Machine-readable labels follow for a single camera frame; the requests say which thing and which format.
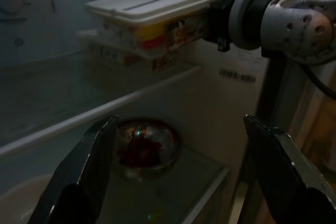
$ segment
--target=cable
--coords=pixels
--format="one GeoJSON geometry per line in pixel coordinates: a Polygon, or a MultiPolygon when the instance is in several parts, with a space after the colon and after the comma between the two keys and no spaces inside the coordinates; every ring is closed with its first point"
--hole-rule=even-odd
{"type": "Polygon", "coordinates": [[[321,90],[325,95],[329,96],[330,98],[336,100],[336,92],[329,89],[324,83],[322,83],[317,76],[311,71],[310,68],[304,65],[300,65],[302,71],[306,74],[306,76],[309,78],[309,80],[319,89],[321,90]]]}

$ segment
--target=container lid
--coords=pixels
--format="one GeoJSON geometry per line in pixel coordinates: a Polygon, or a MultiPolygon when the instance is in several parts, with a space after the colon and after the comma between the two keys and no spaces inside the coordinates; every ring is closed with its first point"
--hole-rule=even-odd
{"type": "Polygon", "coordinates": [[[131,24],[148,24],[209,6],[214,0],[97,0],[86,4],[91,12],[131,24]]]}

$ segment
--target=glass shelf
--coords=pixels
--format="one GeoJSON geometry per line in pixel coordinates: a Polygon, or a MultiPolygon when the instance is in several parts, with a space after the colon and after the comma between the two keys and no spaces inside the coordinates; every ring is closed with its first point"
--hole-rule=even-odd
{"type": "Polygon", "coordinates": [[[106,66],[84,53],[1,67],[0,146],[9,145],[0,156],[94,120],[199,69],[187,63],[159,72],[146,64],[106,66]]]}
{"type": "Polygon", "coordinates": [[[220,174],[217,187],[226,181],[228,169],[187,148],[175,167],[157,180],[130,182],[112,173],[97,224],[182,223],[220,174]]]}

